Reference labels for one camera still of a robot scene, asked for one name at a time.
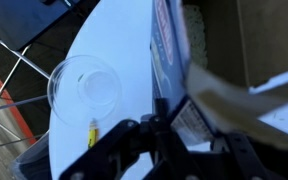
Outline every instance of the white round table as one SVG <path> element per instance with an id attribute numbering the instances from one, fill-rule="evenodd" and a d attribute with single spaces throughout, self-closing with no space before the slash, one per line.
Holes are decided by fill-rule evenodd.
<path id="1" fill-rule="evenodd" d="M 120 120 L 140 121 L 142 115 L 152 113 L 151 14 L 151 0 L 102 0 L 85 21 L 67 55 L 98 57 L 113 67 L 120 79 L 121 106 L 109 120 L 99 122 L 100 136 Z M 53 179 L 58 179 L 87 151 L 88 128 L 89 124 L 70 127 L 52 112 L 49 151 Z M 147 155 L 141 156 L 138 163 L 124 178 L 143 177 L 151 168 Z"/>

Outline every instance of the chair leg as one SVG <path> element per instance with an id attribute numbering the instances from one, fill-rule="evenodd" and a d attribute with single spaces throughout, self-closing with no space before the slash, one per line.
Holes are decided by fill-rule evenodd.
<path id="1" fill-rule="evenodd" d="M 10 135 L 12 135 L 13 137 L 15 137 L 17 140 L 20 140 L 21 138 L 18 137 L 16 134 L 14 134 L 11 130 L 9 130 L 8 128 L 6 128 L 5 126 L 3 126 L 0 123 L 0 128 L 2 128 L 4 131 L 6 131 L 7 133 L 9 133 Z"/>
<path id="2" fill-rule="evenodd" d="M 41 75 L 43 75 L 46 79 L 50 79 L 50 75 L 48 73 L 46 73 L 43 69 L 41 69 L 40 67 L 38 67 L 36 64 L 34 64 L 32 61 L 30 61 L 28 58 L 26 58 L 25 56 L 23 56 L 21 53 L 17 52 L 17 51 L 13 51 L 10 48 L 8 48 L 6 46 L 6 44 L 3 43 L 3 41 L 0 40 L 0 44 L 2 46 L 4 46 L 6 49 L 8 49 L 11 53 L 13 53 L 15 56 L 17 56 L 18 58 L 21 58 L 26 64 L 28 64 L 29 66 L 31 66 L 33 69 L 35 69 L 37 72 L 39 72 Z"/>
<path id="3" fill-rule="evenodd" d="M 13 107 L 13 106 L 23 105 L 23 104 L 34 102 L 34 101 L 38 101 L 38 100 L 42 100 L 44 98 L 47 98 L 47 95 L 39 96 L 39 97 L 31 98 L 31 99 L 26 99 L 26 100 L 23 100 L 23 101 L 12 103 L 12 104 L 2 105 L 2 106 L 0 106 L 0 110 L 1 109 L 5 109 L 5 108 L 9 108 L 9 107 Z"/>
<path id="4" fill-rule="evenodd" d="M 32 137 L 29 137 L 29 138 L 19 139 L 19 140 L 16 140 L 16 141 L 12 141 L 12 142 L 8 142 L 8 143 L 0 144 L 0 147 L 2 147 L 2 146 L 7 146 L 7 145 L 11 145 L 11 144 L 15 144 L 15 143 L 22 142 L 22 141 L 26 141 L 26 140 L 30 140 L 30 139 L 40 138 L 40 137 L 42 137 L 42 136 L 44 136 L 44 134 L 39 134 L 39 135 L 32 136 Z"/>
<path id="5" fill-rule="evenodd" d="M 23 55 L 23 56 L 25 55 L 26 51 L 27 51 L 30 47 L 31 47 L 31 45 L 27 46 L 27 47 L 24 49 L 24 51 L 22 52 L 22 55 Z M 20 64 L 21 60 L 22 60 L 21 58 L 18 58 L 17 62 L 15 63 L 15 65 L 14 65 L 14 67 L 13 67 L 13 69 L 11 70 L 11 72 L 10 72 L 9 75 L 7 76 L 6 80 L 4 81 L 3 86 L 0 88 L 0 96 L 1 96 L 1 94 L 3 93 L 5 87 L 8 85 L 10 79 L 13 77 L 13 74 L 14 74 L 14 72 L 16 71 L 16 69 L 17 69 L 18 65 Z"/>

